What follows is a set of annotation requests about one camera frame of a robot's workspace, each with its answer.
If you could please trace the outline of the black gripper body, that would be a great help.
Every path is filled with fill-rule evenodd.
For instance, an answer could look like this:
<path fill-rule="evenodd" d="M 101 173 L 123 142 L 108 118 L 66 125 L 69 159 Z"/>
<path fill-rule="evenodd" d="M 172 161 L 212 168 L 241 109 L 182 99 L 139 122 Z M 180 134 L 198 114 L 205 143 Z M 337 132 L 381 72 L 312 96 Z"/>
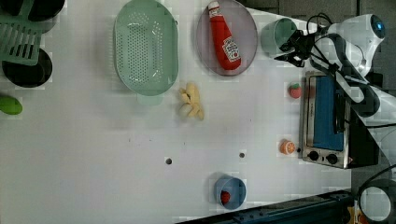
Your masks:
<path fill-rule="evenodd" d="M 295 53 L 298 58 L 299 67 L 304 67 L 304 62 L 310 57 L 311 50 L 315 45 L 316 39 L 316 34 L 305 35 L 303 31 L 295 32 Z"/>

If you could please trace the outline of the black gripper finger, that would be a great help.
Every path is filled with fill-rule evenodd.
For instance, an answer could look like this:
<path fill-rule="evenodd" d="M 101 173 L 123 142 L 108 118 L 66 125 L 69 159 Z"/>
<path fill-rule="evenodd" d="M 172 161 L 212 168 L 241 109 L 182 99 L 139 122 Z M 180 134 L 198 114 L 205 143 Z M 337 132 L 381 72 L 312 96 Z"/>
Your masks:
<path fill-rule="evenodd" d="M 296 54 L 294 52 L 291 52 L 288 54 L 276 56 L 276 60 L 287 62 L 287 63 L 292 63 L 292 64 L 297 64 L 299 62 L 299 60 L 295 59 L 295 56 L 296 56 Z"/>
<path fill-rule="evenodd" d="M 296 50 L 299 46 L 300 39 L 304 36 L 302 30 L 296 30 L 285 43 L 281 44 L 279 49 L 283 52 Z"/>

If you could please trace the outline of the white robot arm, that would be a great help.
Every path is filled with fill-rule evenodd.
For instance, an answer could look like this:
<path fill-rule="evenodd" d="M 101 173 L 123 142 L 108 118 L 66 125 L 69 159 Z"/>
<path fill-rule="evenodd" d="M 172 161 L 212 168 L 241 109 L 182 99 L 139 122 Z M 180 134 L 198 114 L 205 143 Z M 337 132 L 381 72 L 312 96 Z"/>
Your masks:
<path fill-rule="evenodd" d="M 290 19 L 275 22 L 272 56 L 297 67 L 312 66 L 305 83 L 303 159 L 352 168 L 382 152 L 390 166 L 358 191 L 371 224 L 395 224 L 395 98 L 368 76 L 386 28 L 374 14 L 300 30 Z"/>

